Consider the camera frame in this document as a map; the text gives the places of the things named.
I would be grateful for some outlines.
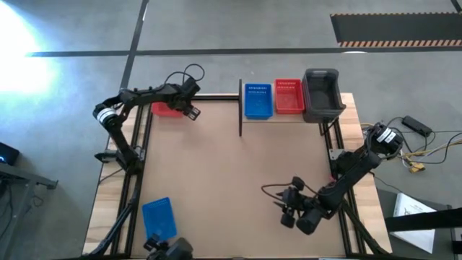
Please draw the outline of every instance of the blue tray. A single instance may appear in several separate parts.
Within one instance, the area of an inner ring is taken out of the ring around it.
[[[273,116],[271,84],[245,84],[245,116],[248,119],[266,120]]]
[[[161,241],[176,236],[175,218],[168,197],[145,204],[141,210],[147,239],[153,234],[158,235]]]

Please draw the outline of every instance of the black stand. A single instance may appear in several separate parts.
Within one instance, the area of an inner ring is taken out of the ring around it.
[[[462,227],[462,208],[385,219],[388,232]],[[462,241],[452,242],[453,253],[462,254]]]
[[[40,184],[46,186],[47,189],[56,189],[58,181],[52,181],[34,173],[29,173],[25,170],[7,165],[6,163],[0,163],[0,175],[7,175],[13,178],[14,181],[23,183],[25,186],[25,190],[23,191],[22,197],[19,201],[19,206],[15,207],[15,210],[13,211],[13,218],[9,225],[11,230],[5,234],[6,250],[0,253],[0,259],[9,259],[12,253],[14,241],[16,240],[19,223],[26,214],[29,202],[34,196],[35,185]]]

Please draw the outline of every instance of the basket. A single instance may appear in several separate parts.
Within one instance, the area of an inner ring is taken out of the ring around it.
[[[305,122],[330,123],[340,116],[346,106],[341,102],[338,78],[335,69],[306,70],[302,81]]]
[[[276,112],[279,114],[298,114],[305,109],[302,81],[300,79],[276,79]]]
[[[145,204],[141,210],[146,229],[146,239],[154,234],[158,235],[161,241],[176,236],[175,218],[168,197]]]
[[[247,119],[266,120],[273,116],[271,84],[245,84],[245,116]]]
[[[183,113],[176,110],[171,110],[166,103],[158,102],[152,104],[152,113],[158,116],[169,116],[180,118],[183,116]]]

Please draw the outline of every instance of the cardboard surface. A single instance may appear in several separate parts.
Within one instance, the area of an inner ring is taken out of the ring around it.
[[[294,174],[315,190],[329,182],[318,125],[246,123],[239,137],[237,102],[194,105],[202,111],[196,121],[153,118],[139,212],[145,203],[170,197],[177,238],[186,238],[197,258],[344,256],[337,216],[305,235],[279,224],[281,209],[260,189],[289,183]],[[147,255],[145,240],[138,214],[132,256]]]

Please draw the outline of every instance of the red basket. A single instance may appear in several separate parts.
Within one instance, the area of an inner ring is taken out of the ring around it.
[[[305,109],[302,81],[300,79],[276,79],[276,112],[280,114],[302,113]]]
[[[180,111],[171,110],[165,103],[154,103],[152,104],[152,113],[158,116],[169,116],[180,118],[183,114]]]

